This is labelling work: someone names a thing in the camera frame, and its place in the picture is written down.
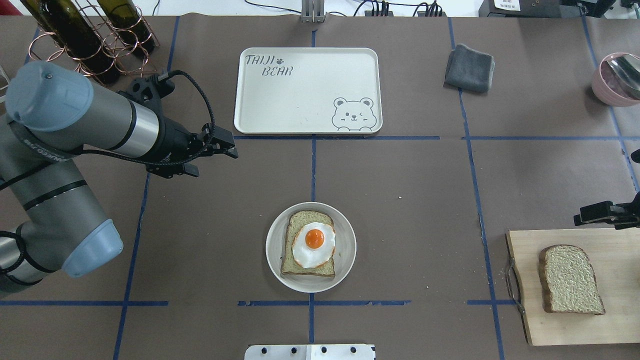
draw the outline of brown tabletop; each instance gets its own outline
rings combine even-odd
[[[612,109],[589,86],[606,54],[640,53],[636,21],[149,21],[161,41],[154,63],[198,81],[240,157],[201,158],[199,178],[173,179],[79,157],[125,250],[80,279],[57,272],[0,300],[1,359],[242,359],[248,345],[304,343],[375,344],[378,359],[640,357],[638,344],[528,345],[504,279],[509,229],[571,228],[581,206],[628,202],[638,190],[640,167],[627,154],[640,147],[639,108]],[[30,17],[0,17],[9,76],[35,31]],[[494,56],[487,94],[443,85],[458,43]],[[310,46],[376,51],[382,129],[368,138],[237,132],[240,53]],[[175,83],[165,115],[198,131],[204,103],[186,80]],[[350,274],[317,294],[286,288],[264,255],[272,221],[310,200],[345,214],[358,242]],[[27,220],[9,191],[0,211],[0,229]]]

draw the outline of wooden cutting board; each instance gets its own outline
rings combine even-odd
[[[510,231],[507,242],[524,306],[531,345],[640,342],[640,230]],[[582,248],[593,265],[604,315],[550,314],[543,309],[538,254],[551,245]]]

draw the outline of white plate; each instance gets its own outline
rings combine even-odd
[[[367,48],[250,47],[234,125],[245,134],[373,134],[382,127],[378,55]]]
[[[333,219],[333,228],[335,229],[335,254],[333,255],[335,277],[333,278],[315,275],[282,275],[280,273],[289,218],[303,210],[319,211]],[[267,234],[266,254],[271,272],[281,283],[303,293],[319,293],[338,285],[351,271],[356,259],[356,235],[353,233],[349,220],[340,211],[320,202],[303,202],[286,209],[273,221]]]

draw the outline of slice of bread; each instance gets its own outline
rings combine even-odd
[[[584,250],[554,245],[543,249],[538,259],[546,312],[604,315],[596,276]]]
[[[282,258],[282,266],[280,272],[283,274],[291,275],[317,275],[317,276],[335,276],[335,269],[333,267],[333,256],[329,261],[320,265],[317,268],[303,268],[296,263],[293,258],[293,241],[296,239],[296,235],[302,230],[302,227],[312,222],[321,222],[333,226],[333,220],[329,215],[320,213],[318,211],[299,211],[289,218],[289,226],[287,226],[287,234],[284,241],[284,257]]]

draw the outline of folded towel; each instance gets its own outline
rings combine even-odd
[[[464,90],[487,92],[491,88],[494,67],[493,56],[458,44],[449,53],[444,82]]]

